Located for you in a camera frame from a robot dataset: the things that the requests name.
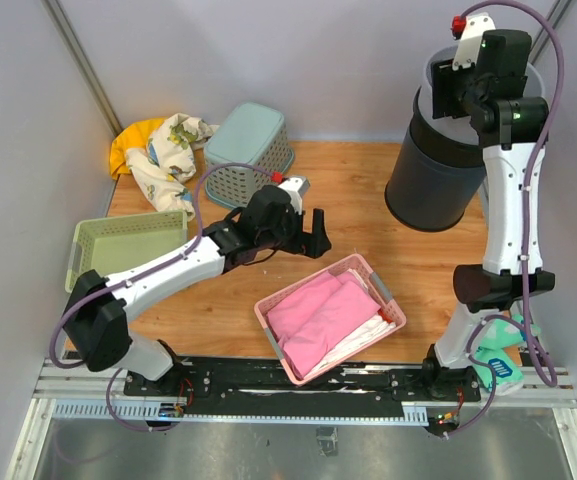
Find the folded pink cloth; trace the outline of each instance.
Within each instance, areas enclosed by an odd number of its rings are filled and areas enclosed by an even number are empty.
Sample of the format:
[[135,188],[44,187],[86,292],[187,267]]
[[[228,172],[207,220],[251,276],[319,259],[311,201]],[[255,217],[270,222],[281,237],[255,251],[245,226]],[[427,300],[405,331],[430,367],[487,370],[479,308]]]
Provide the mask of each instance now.
[[292,337],[330,296],[346,282],[360,285],[350,272],[334,277],[323,272],[284,298],[268,312],[268,323],[275,333],[279,346]]
[[363,288],[347,282],[284,343],[284,354],[303,378],[326,353],[378,311],[379,305]]

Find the gray basket handle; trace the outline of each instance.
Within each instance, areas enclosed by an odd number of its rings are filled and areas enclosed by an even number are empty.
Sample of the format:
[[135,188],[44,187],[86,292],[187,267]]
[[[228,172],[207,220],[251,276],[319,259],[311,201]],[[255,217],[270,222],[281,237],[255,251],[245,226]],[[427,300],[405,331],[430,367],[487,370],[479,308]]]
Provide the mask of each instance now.
[[77,242],[72,242],[70,257],[68,258],[68,270],[72,270],[75,275],[79,275],[81,269],[83,248]]
[[386,303],[395,299],[381,277],[377,275],[377,272],[370,274],[370,283],[379,291],[381,298],[383,298]]
[[264,332],[266,332],[266,336],[268,337],[268,340],[270,340],[270,345],[272,345],[272,349],[275,351],[275,354],[277,354],[277,358],[283,360],[284,353],[281,351],[281,348],[279,348],[279,344],[277,343],[277,340],[275,340],[275,336],[270,331],[270,328],[264,328]]

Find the wooden table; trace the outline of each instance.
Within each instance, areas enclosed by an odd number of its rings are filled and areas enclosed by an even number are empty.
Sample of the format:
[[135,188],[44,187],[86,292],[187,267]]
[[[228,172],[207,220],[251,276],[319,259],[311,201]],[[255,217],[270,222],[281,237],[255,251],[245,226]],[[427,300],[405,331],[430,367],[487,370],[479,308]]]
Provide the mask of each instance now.
[[[355,360],[420,362],[455,308],[455,266],[479,263],[483,257],[486,226],[479,199],[475,197],[452,229],[417,232],[395,220],[384,203],[398,144],[295,142],[293,146],[296,160],[290,173],[310,180],[304,206],[309,213],[314,207],[325,210],[332,250],[317,260],[278,253],[266,263],[204,281],[154,306],[131,328],[161,338],[183,354],[273,357],[253,313],[255,302],[358,252],[393,292],[408,323]],[[197,165],[201,172],[202,152],[197,152]],[[227,212],[203,192],[200,205],[204,225]],[[151,211],[132,176],[121,176],[108,215]],[[190,229],[192,238],[195,222]]]

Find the patterned fabric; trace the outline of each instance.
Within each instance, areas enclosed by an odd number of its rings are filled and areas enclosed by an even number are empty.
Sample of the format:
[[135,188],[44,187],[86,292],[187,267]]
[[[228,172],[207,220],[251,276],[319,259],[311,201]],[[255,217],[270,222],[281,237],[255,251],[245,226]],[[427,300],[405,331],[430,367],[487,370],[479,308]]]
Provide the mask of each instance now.
[[194,216],[192,197],[183,184],[197,171],[193,148],[202,146],[216,129],[178,113],[150,134],[145,148],[126,149],[126,166],[158,212],[185,210]]

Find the trash can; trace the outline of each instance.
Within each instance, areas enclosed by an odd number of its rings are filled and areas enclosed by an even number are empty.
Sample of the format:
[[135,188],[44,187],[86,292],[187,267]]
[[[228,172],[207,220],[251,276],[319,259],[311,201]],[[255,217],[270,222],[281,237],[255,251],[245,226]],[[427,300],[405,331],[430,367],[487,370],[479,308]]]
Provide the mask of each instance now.
[[[469,118],[432,118],[431,67],[454,57],[456,47],[434,54],[424,67],[413,116],[385,189],[392,215],[424,232],[456,225],[486,176],[482,151]],[[526,96],[543,96],[541,77],[526,69]]]

